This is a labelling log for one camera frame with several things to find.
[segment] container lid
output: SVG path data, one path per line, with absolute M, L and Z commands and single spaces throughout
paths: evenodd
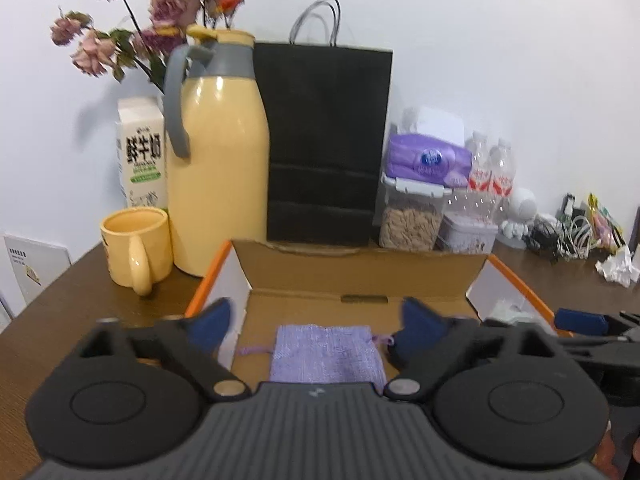
M 463 215 L 460 213 L 444 213 L 443 222 L 461 233 L 474 235 L 495 235 L 498 226 L 481 216 Z
M 418 180 L 411 180 L 408 178 L 391 178 L 386 176 L 386 173 L 382 174 L 380 182 L 397 192 L 412 195 L 441 198 L 452 193 L 452 190 L 448 187 L 439 186 L 438 184 L 430 184 L 428 182 L 420 182 Z

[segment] metal screw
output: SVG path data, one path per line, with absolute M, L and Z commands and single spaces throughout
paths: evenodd
M 213 391 L 221 397 L 235 397 L 244 393 L 244 383 L 236 379 L 220 381 L 213 386 Z
M 420 383 L 413 379 L 394 379 L 388 384 L 388 388 L 396 395 L 409 396 L 420 391 Z

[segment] gray thermos handle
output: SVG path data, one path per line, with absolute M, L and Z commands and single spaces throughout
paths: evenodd
M 164 77 L 164 127 L 169 134 L 175 155 L 189 158 L 189 136 L 182 124 L 182 82 L 184 81 L 185 63 L 189 59 L 197 59 L 208 63 L 213 58 L 213 51 L 199 45 L 183 45 L 176 48 L 169 58 Z

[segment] green leaf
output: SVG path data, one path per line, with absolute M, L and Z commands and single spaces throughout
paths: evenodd
M 115 43 L 116 46 L 130 58 L 136 55 L 135 49 L 133 48 L 132 44 L 129 43 L 132 35 L 133 32 L 131 32 L 130 30 L 125 30 L 124 28 L 114 28 L 109 33 L 111 41 L 113 41 L 113 43 Z
M 118 83 L 122 83 L 122 80 L 124 79 L 124 70 L 122 69 L 121 66 L 116 65 L 113 67 L 113 78 Z
M 109 36 L 113 40 L 113 43 L 118 43 L 119 41 L 129 41 L 129 38 L 133 36 L 133 32 L 124 28 L 114 28 L 109 33 Z
M 166 66 L 156 54 L 151 54 L 149 58 L 149 68 L 151 69 L 151 78 L 149 81 L 159 88 L 164 88 L 164 73 L 166 72 Z
M 136 63 L 135 61 L 133 61 L 133 56 L 130 56 L 125 52 L 119 52 L 116 54 L 116 63 L 118 66 L 125 66 L 127 68 L 136 68 Z
M 78 20 L 80 22 L 80 26 L 85 28 L 91 25 L 93 19 L 88 14 L 84 12 L 77 12 L 76 10 L 72 10 L 71 12 L 66 13 L 65 18 L 69 18 L 70 20 Z

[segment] green label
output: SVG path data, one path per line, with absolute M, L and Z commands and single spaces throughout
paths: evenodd
M 137 184 L 139 182 L 151 182 L 158 178 L 160 178 L 160 172 L 155 171 L 154 173 L 137 174 L 136 176 L 132 176 L 130 180 L 132 183 Z

